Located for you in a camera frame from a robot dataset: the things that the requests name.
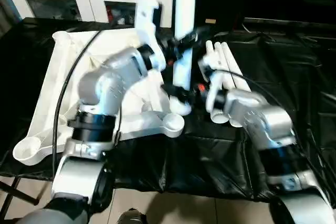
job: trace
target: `cabinet door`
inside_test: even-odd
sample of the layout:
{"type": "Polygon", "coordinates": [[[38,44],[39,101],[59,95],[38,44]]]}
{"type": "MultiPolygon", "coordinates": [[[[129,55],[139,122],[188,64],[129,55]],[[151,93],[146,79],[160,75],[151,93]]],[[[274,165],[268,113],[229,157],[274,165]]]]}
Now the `cabinet door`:
{"type": "Polygon", "coordinates": [[[13,0],[21,18],[94,21],[89,0],[13,0]]]}
{"type": "MultiPolygon", "coordinates": [[[[134,22],[135,4],[138,0],[90,0],[97,22],[109,22],[114,16],[126,13],[125,24],[134,22]]],[[[157,0],[162,4],[161,27],[171,27],[173,0],[157,0]]]]}

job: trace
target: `tile floor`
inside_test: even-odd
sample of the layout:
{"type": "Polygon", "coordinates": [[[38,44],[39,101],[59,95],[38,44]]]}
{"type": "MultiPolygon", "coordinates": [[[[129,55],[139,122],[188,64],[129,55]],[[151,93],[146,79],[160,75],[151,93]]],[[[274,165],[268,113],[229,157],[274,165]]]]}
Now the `tile floor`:
{"type": "MultiPolygon", "coordinates": [[[[0,177],[0,180],[7,184],[13,181],[4,177],[0,177]]],[[[40,203],[35,207],[13,198],[6,219],[22,217],[45,206],[50,200],[51,183],[22,179],[18,189],[33,197],[40,194],[40,203]]],[[[6,194],[0,191],[0,206],[5,197],[6,194]]],[[[146,213],[149,224],[273,224],[268,206],[263,203],[215,200],[184,194],[142,193],[130,189],[115,190],[110,206],[103,213],[94,215],[90,224],[115,224],[119,216],[132,207],[146,213]]]]}

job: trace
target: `table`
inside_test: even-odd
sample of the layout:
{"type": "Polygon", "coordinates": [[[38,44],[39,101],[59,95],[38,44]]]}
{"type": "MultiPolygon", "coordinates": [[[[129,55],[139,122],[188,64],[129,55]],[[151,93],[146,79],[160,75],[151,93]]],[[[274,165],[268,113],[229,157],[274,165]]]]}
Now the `table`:
{"type": "MultiPolygon", "coordinates": [[[[1,140],[1,176],[51,180],[51,156],[35,166],[25,166],[13,159],[12,149],[24,136],[34,113],[54,46],[51,35],[58,30],[97,29],[109,26],[26,18],[0,40],[5,74],[3,115],[7,118],[1,140]]],[[[322,170],[308,138],[316,142],[336,170],[334,40],[242,31],[218,36],[217,40],[228,41],[243,74],[284,105],[312,162],[322,170]]],[[[202,80],[196,64],[192,82],[202,80]]],[[[172,69],[168,68],[163,79],[167,82],[171,78],[172,69]]],[[[252,85],[251,89],[260,92],[252,85]]],[[[109,163],[116,188],[263,202],[274,196],[266,185],[258,153],[244,131],[212,123],[203,108],[194,108],[185,117],[180,137],[156,135],[121,142],[112,151],[109,163]]]]}

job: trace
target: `white tube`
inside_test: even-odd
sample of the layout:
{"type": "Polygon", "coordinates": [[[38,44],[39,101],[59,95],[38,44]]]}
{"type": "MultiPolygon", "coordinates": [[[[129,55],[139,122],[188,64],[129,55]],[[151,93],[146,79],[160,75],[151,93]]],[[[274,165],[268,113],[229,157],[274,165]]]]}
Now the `white tube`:
{"type": "MultiPolygon", "coordinates": [[[[219,42],[215,43],[215,51],[218,52],[221,69],[230,70],[222,46],[219,42]]],[[[223,73],[223,87],[227,90],[236,88],[230,73],[223,73]]]]}
{"type": "MultiPolygon", "coordinates": [[[[231,52],[231,50],[230,50],[230,48],[229,48],[229,46],[226,42],[222,43],[222,48],[223,48],[223,52],[224,52],[229,70],[233,73],[243,75],[242,71],[240,70],[240,68],[239,68],[239,66],[238,66],[238,64],[235,60],[235,57],[233,56],[233,54],[232,54],[232,52],[231,52]]],[[[247,84],[247,82],[244,79],[242,79],[238,76],[232,76],[232,78],[233,78],[233,81],[235,82],[236,88],[251,92],[251,89],[250,89],[249,85],[247,84]]]]}
{"type": "MultiPolygon", "coordinates": [[[[195,20],[195,0],[176,0],[175,1],[175,37],[183,38],[194,29],[195,20]]],[[[173,84],[190,89],[192,49],[183,53],[183,58],[174,64],[173,84]]],[[[170,99],[170,108],[172,112],[187,115],[191,112],[191,106],[188,103],[181,103],[178,99],[170,99]]]]}

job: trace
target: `metal chair leg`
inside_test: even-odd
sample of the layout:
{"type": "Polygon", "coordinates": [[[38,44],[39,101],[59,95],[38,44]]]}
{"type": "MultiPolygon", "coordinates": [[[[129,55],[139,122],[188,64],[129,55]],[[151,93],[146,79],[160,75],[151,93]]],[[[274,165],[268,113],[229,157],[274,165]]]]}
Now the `metal chair leg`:
{"type": "Polygon", "coordinates": [[[34,206],[38,205],[39,199],[33,198],[32,196],[29,196],[22,191],[17,190],[17,186],[20,182],[21,178],[15,177],[14,181],[11,186],[7,185],[6,183],[0,181],[0,190],[8,193],[5,202],[0,210],[0,222],[5,219],[5,216],[7,214],[7,211],[9,209],[10,203],[12,202],[13,196],[16,198],[19,198],[21,200],[24,200],[28,203],[33,204],[34,206]]]}

